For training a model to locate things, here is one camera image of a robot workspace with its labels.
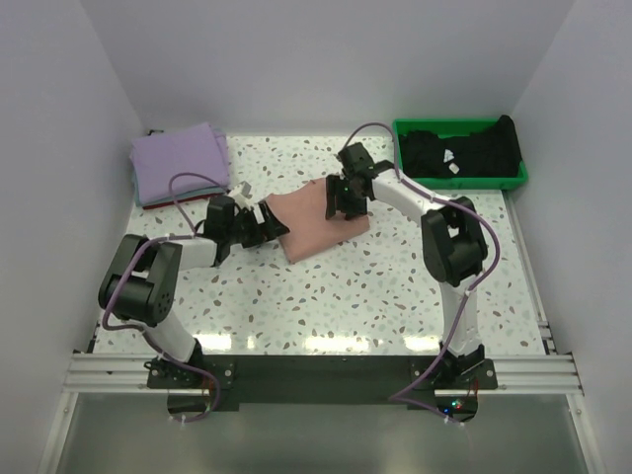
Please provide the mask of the pink printed t shirt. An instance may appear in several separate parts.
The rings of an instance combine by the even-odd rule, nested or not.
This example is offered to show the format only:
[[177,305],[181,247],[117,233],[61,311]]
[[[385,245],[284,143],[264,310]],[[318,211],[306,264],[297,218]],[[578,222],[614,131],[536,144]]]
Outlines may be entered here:
[[346,220],[341,213],[326,215],[326,180],[310,180],[302,188],[283,195],[270,194],[265,203],[289,229],[278,238],[291,264],[304,261],[355,238],[370,228],[367,215]]

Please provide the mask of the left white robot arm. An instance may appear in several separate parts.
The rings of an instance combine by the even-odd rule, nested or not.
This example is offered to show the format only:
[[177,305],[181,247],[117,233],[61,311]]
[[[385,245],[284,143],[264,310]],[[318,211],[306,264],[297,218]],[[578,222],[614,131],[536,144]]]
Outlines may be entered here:
[[156,354],[170,363],[171,377],[183,387],[204,376],[201,347],[175,315],[179,273],[216,268],[238,245],[258,247],[289,233],[263,202],[241,203],[235,197],[212,199],[206,217],[186,235],[150,239],[126,234],[101,283],[98,303],[107,331],[138,332]]

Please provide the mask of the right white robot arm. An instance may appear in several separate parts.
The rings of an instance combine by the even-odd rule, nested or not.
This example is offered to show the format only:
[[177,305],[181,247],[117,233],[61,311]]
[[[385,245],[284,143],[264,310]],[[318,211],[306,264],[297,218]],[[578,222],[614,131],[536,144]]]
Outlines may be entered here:
[[463,387],[485,359],[478,321],[477,288],[500,260],[500,241],[471,199],[450,199],[406,177],[393,163],[376,162],[357,142],[337,155],[340,174],[326,178],[325,217],[347,220],[367,214],[367,204],[390,205],[419,225],[423,262],[439,283],[443,335],[439,354],[409,385],[428,378]]

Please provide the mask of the folded dark red t shirt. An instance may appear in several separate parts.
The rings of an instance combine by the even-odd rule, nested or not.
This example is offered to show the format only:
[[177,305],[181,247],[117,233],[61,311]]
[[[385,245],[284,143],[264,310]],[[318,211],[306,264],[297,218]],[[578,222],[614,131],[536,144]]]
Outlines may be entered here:
[[[191,201],[196,201],[196,200],[209,198],[211,196],[212,195],[199,195],[199,196],[191,196],[191,197],[177,197],[177,201],[178,201],[178,203],[191,202]],[[156,209],[156,208],[168,207],[168,206],[174,206],[174,205],[175,204],[174,204],[173,200],[161,199],[161,200],[158,200],[156,202],[140,205],[140,208],[142,208],[144,210],[150,210],[150,209]]]

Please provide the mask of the folded purple t shirt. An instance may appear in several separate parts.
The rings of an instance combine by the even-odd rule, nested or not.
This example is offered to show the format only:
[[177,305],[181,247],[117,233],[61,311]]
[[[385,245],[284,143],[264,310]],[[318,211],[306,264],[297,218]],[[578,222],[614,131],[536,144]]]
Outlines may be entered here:
[[230,183],[226,136],[207,122],[135,138],[129,159],[139,205]]

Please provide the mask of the green plastic bin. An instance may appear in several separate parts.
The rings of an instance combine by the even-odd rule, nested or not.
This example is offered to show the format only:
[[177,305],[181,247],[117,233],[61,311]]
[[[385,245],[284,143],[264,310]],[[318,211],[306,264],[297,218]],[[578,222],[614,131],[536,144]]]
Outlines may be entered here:
[[[400,133],[408,131],[413,128],[415,124],[424,124],[430,121],[453,121],[453,120],[496,120],[498,118],[398,118],[393,121],[393,131],[396,133],[397,138]],[[402,172],[415,181],[416,183],[423,185],[433,190],[494,190],[494,191],[509,191],[516,189],[528,180],[528,173],[526,166],[523,162],[520,163],[519,174],[515,178],[504,179],[418,179],[408,176],[403,169],[401,163],[400,149],[398,151],[398,161]]]

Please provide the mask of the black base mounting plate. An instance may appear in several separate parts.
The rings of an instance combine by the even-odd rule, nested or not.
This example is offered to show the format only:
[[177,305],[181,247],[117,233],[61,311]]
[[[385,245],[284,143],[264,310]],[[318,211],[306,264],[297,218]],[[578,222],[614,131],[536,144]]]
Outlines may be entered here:
[[168,393],[171,414],[245,404],[383,405],[397,392],[450,417],[476,414],[481,390],[498,388],[493,362],[475,355],[197,355],[196,370],[155,357],[147,386]]

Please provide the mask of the black t shirt in bin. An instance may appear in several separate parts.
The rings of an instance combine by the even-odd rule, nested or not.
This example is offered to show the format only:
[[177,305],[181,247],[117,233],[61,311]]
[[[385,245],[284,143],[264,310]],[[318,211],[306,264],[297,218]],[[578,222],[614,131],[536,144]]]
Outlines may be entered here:
[[404,172],[418,179],[515,178],[522,162],[514,121],[430,121],[400,133]]

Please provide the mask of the aluminium frame rail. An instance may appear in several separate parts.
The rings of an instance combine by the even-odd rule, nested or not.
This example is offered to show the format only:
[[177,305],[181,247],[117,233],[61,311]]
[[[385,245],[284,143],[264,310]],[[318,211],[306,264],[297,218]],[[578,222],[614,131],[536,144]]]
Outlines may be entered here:
[[[147,390],[144,364],[151,354],[77,354],[71,358],[64,389],[77,393],[133,393]],[[492,358],[499,392],[508,395],[581,395],[571,355],[496,355]]]

